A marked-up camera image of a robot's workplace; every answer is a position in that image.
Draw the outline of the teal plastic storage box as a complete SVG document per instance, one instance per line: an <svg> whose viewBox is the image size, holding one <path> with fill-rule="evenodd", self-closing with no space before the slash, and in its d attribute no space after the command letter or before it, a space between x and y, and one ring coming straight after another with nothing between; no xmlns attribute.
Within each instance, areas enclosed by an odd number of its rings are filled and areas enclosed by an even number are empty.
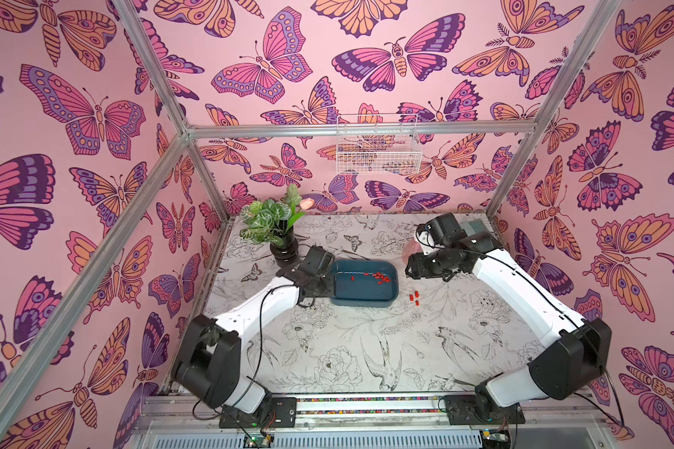
<svg viewBox="0 0 674 449"><path fill-rule="evenodd" d="M380 260L337 260L333 266L336 289L331 302L337 306L387 308L400 293L397 269L389 262ZM365 272L383 272L391 277L389 284L377 284Z"/></svg>

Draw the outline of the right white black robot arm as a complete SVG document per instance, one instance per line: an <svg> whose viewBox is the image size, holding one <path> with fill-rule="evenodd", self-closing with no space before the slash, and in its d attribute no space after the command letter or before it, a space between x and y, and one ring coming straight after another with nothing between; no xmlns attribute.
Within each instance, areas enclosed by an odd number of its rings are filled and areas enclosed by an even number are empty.
<svg viewBox="0 0 674 449"><path fill-rule="evenodd" d="M565 306L529 276L502 248L443 248L409 256L412 279L449 280L474 275L501 297L530 327L543 346L532 361L477 385L483 407L505 409L528 400L564 400L607 374L612 332L600 318L588 320Z"/></svg>

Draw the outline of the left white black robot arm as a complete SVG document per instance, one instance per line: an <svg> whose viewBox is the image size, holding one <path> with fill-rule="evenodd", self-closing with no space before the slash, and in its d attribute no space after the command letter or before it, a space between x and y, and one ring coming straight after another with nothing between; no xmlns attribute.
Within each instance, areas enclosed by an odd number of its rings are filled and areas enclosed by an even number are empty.
<svg viewBox="0 0 674 449"><path fill-rule="evenodd" d="M256 376L242 373L243 356L265 325L296 307L305 297L328 289L331 267L303 261L277 275L243 304L224 314L193 318L183 335L170 377L212 409L225 406L247 415L267 407L270 392Z"/></svg>

